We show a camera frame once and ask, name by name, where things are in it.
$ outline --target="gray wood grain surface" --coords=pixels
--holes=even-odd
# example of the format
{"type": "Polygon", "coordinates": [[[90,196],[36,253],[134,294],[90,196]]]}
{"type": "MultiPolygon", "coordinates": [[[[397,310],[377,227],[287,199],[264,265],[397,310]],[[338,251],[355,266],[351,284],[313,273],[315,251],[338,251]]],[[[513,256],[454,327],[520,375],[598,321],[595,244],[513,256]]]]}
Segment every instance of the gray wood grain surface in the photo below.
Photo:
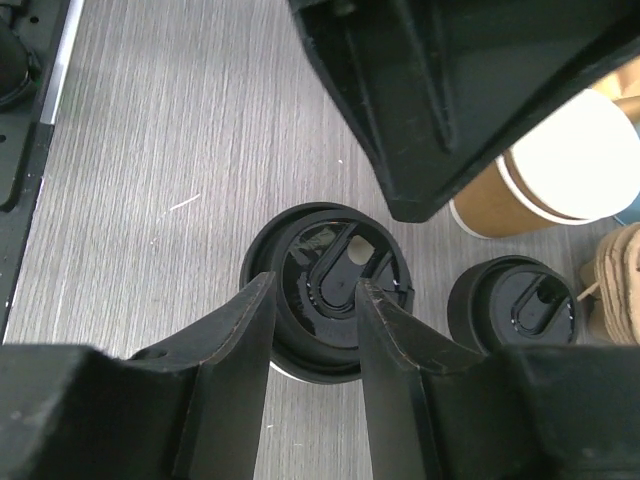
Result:
{"type": "MultiPolygon", "coordinates": [[[[87,0],[59,118],[7,342],[131,355],[228,300],[253,237],[303,202],[344,203],[387,226],[416,315],[445,334],[466,268],[521,253],[575,280],[613,227],[482,241],[446,208],[423,225],[391,220],[285,0],[87,0]]],[[[370,479],[360,383],[272,371],[256,478],[370,479]]]]}

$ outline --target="paper coffee cup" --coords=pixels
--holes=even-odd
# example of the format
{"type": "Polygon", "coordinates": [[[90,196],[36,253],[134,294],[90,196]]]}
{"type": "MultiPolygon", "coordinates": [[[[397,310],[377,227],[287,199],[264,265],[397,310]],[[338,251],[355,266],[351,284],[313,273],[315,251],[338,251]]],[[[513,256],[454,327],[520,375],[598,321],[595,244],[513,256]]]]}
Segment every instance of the paper coffee cup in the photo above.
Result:
{"type": "Polygon", "coordinates": [[[615,104],[624,112],[631,123],[634,125],[640,123],[640,95],[621,98],[620,100],[616,100],[615,104]]]}
{"type": "Polygon", "coordinates": [[[530,201],[499,157],[450,202],[456,222],[480,238],[502,238],[555,225],[584,225],[594,220],[563,218],[530,201]]]}
{"type": "Polygon", "coordinates": [[[615,215],[638,195],[638,178],[640,140],[633,125],[611,100],[586,90],[516,142],[450,204],[464,230],[501,238],[615,215]]]}

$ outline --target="coffee cup lid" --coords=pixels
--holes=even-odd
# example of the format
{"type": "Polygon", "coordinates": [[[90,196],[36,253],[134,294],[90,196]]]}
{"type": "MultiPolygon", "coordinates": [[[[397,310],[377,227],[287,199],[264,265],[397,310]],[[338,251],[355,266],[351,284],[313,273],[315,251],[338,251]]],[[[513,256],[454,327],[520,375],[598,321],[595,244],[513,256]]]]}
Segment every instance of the coffee cup lid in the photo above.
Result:
{"type": "Polygon", "coordinates": [[[638,135],[627,116],[593,90],[552,113],[511,152],[531,193],[567,217],[615,215],[640,191],[638,135]]]}
{"type": "Polygon", "coordinates": [[[276,272],[278,284],[272,364],[304,382],[360,377],[355,289],[361,278],[411,312],[411,276],[397,242],[344,205],[303,204],[271,220],[247,252],[241,287],[266,271],[276,272]]]}
{"type": "Polygon", "coordinates": [[[529,257],[476,265],[456,281],[447,307],[453,340],[481,353],[506,344],[575,341],[580,307],[567,282],[529,257]]]}

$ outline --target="black plastic lid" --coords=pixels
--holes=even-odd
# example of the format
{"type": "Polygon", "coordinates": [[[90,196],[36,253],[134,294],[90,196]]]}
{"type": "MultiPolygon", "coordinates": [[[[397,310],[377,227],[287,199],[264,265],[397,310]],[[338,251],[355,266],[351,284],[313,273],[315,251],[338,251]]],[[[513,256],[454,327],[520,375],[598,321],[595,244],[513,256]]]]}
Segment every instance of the black plastic lid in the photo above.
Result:
{"type": "Polygon", "coordinates": [[[571,287],[560,275],[520,256],[467,270],[456,281],[447,308],[453,339],[482,353],[505,344],[572,343],[579,312],[571,287]]]}
{"type": "Polygon", "coordinates": [[[300,205],[272,220],[247,252],[241,286],[263,271],[275,271],[279,286],[272,360],[304,381],[359,378],[360,278],[376,280],[411,311],[411,278],[397,243],[382,225],[342,205],[300,205]]]}

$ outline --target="disposable coffee cup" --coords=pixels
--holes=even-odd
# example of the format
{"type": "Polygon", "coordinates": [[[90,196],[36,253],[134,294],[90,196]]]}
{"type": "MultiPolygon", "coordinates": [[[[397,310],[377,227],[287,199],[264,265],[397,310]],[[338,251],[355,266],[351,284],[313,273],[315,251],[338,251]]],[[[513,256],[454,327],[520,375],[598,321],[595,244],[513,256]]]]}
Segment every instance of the disposable coffee cup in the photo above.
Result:
{"type": "Polygon", "coordinates": [[[640,124],[640,95],[635,97],[621,98],[615,104],[629,118],[634,125],[640,124]]]}
{"type": "Polygon", "coordinates": [[[640,190],[640,139],[627,116],[585,90],[450,202],[468,233],[502,238],[617,214],[640,190]]]}

